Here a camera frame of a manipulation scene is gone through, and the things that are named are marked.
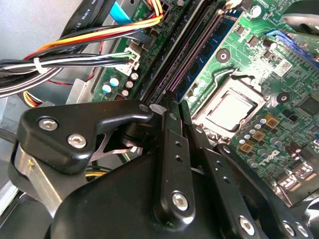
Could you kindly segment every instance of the yellow wire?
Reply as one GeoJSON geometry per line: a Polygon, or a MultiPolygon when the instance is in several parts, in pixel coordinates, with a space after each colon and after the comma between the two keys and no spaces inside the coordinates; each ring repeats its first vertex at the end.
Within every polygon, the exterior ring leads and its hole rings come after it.
{"type": "Polygon", "coordinates": [[[34,108],[35,106],[33,104],[30,103],[30,101],[28,100],[28,96],[27,96],[27,93],[24,91],[23,92],[23,98],[24,98],[24,101],[27,103],[28,106],[34,108]]]}
{"type": "Polygon", "coordinates": [[[156,3],[157,3],[157,6],[159,7],[159,12],[160,12],[160,14],[162,14],[162,13],[163,13],[163,8],[162,8],[162,6],[161,6],[160,0],[155,0],[155,1],[156,1],[156,3]]]}
{"type": "Polygon", "coordinates": [[[159,7],[158,7],[157,3],[155,2],[155,0],[152,0],[152,4],[153,4],[154,10],[155,10],[155,15],[159,16],[160,11],[159,11],[159,7]]]}
{"type": "Polygon", "coordinates": [[[85,174],[85,177],[91,177],[91,176],[103,176],[106,174],[106,172],[87,172],[85,174]]]}
{"type": "Polygon", "coordinates": [[[83,40],[83,39],[86,39],[86,38],[100,36],[100,35],[104,35],[104,34],[135,30],[137,28],[137,26],[138,26],[138,28],[151,27],[151,26],[154,26],[154,25],[158,24],[160,22],[160,20],[162,19],[162,17],[163,16],[160,15],[160,16],[152,18],[152,19],[147,19],[147,20],[144,20],[144,21],[141,21],[141,22],[132,23],[130,25],[125,25],[125,26],[121,26],[121,27],[117,27],[117,28],[106,29],[106,30],[103,30],[103,31],[83,34],[83,35],[80,35],[80,36],[75,36],[75,37],[70,37],[70,38],[54,41],[54,42],[51,42],[51,43],[44,44],[42,47],[39,48],[39,50],[44,50],[44,49],[47,49],[47,48],[49,48],[51,46],[54,46],[54,45],[65,44],[65,43],[69,43],[69,42],[72,42],[72,41],[83,40]]]}

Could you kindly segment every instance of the white zip tie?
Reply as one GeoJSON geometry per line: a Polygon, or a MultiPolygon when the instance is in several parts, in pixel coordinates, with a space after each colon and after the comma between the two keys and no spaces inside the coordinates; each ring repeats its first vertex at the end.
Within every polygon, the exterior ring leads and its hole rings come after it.
{"type": "Polygon", "coordinates": [[[45,74],[48,72],[49,68],[43,68],[41,63],[40,63],[40,58],[38,57],[35,57],[33,59],[33,62],[34,62],[34,66],[36,68],[36,70],[40,73],[40,74],[45,74]]]}

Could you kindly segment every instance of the white connector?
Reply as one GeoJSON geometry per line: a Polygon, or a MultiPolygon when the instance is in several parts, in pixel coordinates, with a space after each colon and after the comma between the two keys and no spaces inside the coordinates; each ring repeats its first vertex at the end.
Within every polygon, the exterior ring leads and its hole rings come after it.
{"type": "Polygon", "coordinates": [[[124,52],[129,52],[134,54],[134,56],[129,57],[130,61],[124,66],[118,66],[115,69],[122,72],[123,74],[130,76],[133,70],[137,70],[140,66],[140,57],[141,57],[142,48],[133,42],[125,48],[124,52]]]}

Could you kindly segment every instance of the mounting hole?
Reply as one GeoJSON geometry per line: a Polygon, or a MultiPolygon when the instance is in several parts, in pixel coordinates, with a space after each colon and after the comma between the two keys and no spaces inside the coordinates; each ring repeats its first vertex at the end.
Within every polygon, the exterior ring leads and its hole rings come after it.
{"type": "Polygon", "coordinates": [[[181,148],[181,143],[180,143],[180,142],[176,141],[175,144],[176,144],[178,147],[181,148]]]}
{"type": "Polygon", "coordinates": [[[180,163],[183,163],[183,159],[179,156],[179,155],[176,155],[175,156],[175,159],[180,162],[180,163]]]}
{"type": "Polygon", "coordinates": [[[230,184],[230,181],[229,181],[229,179],[228,179],[227,177],[223,177],[223,179],[224,179],[224,181],[225,181],[226,183],[230,184]]]}
{"type": "Polygon", "coordinates": [[[221,167],[223,166],[223,164],[222,164],[220,161],[218,161],[218,160],[216,161],[216,163],[217,163],[219,166],[221,166],[221,167]]]}

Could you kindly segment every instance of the capacitor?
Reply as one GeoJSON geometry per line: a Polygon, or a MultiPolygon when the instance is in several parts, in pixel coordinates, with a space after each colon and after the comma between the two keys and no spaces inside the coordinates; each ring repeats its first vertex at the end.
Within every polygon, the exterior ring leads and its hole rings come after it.
{"type": "Polygon", "coordinates": [[[267,122],[267,120],[262,116],[257,116],[256,119],[257,119],[257,122],[260,124],[265,124],[267,122]]]}
{"type": "Polygon", "coordinates": [[[278,46],[278,43],[276,43],[275,41],[269,40],[269,39],[265,39],[263,40],[263,47],[269,49],[269,50],[275,50],[278,46]]]}
{"type": "Polygon", "coordinates": [[[119,77],[118,76],[112,76],[110,79],[110,85],[113,87],[117,87],[119,85],[119,77]]]}
{"type": "Polygon", "coordinates": [[[256,120],[252,121],[251,124],[254,126],[255,129],[261,128],[261,124],[257,122],[256,120]]]}
{"type": "Polygon", "coordinates": [[[242,134],[242,136],[244,137],[244,139],[246,139],[246,140],[249,140],[250,139],[250,134],[246,131],[246,130],[243,130],[242,132],[241,132],[241,134],[242,134]]]}
{"type": "Polygon", "coordinates": [[[112,88],[111,86],[109,86],[109,84],[106,83],[102,86],[102,91],[104,92],[104,94],[108,94],[112,91],[112,88]]]}
{"type": "Polygon", "coordinates": [[[249,132],[250,135],[254,135],[256,133],[256,130],[251,125],[248,126],[246,129],[247,129],[247,131],[249,132]]]}
{"type": "Polygon", "coordinates": [[[121,92],[122,96],[125,96],[125,97],[129,96],[129,93],[130,92],[128,90],[122,90],[121,92]]]}
{"type": "Polygon", "coordinates": [[[261,12],[261,7],[259,5],[254,5],[250,10],[250,15],[252,18],[256,18],[260,16],[261,12]]]}
{"type": "Polygon", "coordinates": [[[193,89],[193,94],[194,94],[195,96],[197,96],[197,95],[199,94],[199,92],[200,92],[200,87],[195,87],[195,88],[193,89]]]}
{"type": "Polygon", "coordinates": [[[238,136],[238,137],[237,137],[237,140],[238,140],[238,143],[239,143],[239,144],[244,144],[244,143],[246,142],[246,140],[244,139],[243,136],[238,136]]]}
{"type": "Polygon", "coordinates": [[[131,89],[131,88],[133,88],[134,83],[133,83],[133,81],[126,81],[125,86],[126,86],[126,88],[131,89]]]}
{"type": "Polygon", "coordinates": [[[301,152],[301,149],[300,149],[300,147],[295,143],[295,142],[290,142],[290,147],[291,147],[291,149],[294,151],[294,152],[296,152],[296,153],[300,153],[301,152]]]}
{"type": "Polygon", "coordinates": [[[258,153],[259,155],[262,157],[262,158],[268,158],[269,154],[267,153],[267,151],[265,149],[260,149],[258,150],[258,153]]]}
{"type": "Polygon", "coordinates": [[[188,97],[188,100],[189,100],[189,102],[191,102],[191,103],[194,103],[195,101],[196,101],[196,96],[189,96],[188,97]]]}
{"type": "Polygon", "coordinates": [[[298,156],[298,155],[296,155],[295,157],[294,157],[294,160],[295,161],[297,161],[297,160],[299,160],[300,159],[300,156],[298,156]]]}
{"type": "Polygon", "coordinates": [[[137,72],[133,72],[131,75],[130,75],[130,78],[133,80],[133,81],[136,81],[139,79],[139,74],[137,72]]]}
{"type": "Polygon", "coordinates": [[[286,146],[286,147],[285,147],[285,151],[286,151],[291,157],[295,157],[295,156],[297,155],[289,146],[286,146]]]}
{"type": "Polygon", "coordinates": [[[277,148],[280,148],[280,147],[283,145],[283,143],[281,142],[281,140],[280,140],[279,138],[277,138],[277,137],[272,138],[272,139],[271,139],[271,143],[273,143],[273,145],[274,145],[275,147],[277,147],[277,148]]]}
{"type": "Polygon", "coordinates": [[[248,163],[248,165],[251,168],[257,168],[258,167],[258,163],[256,162],[256,160],[254,158],[248,159],[247,163],[248,163]]]}

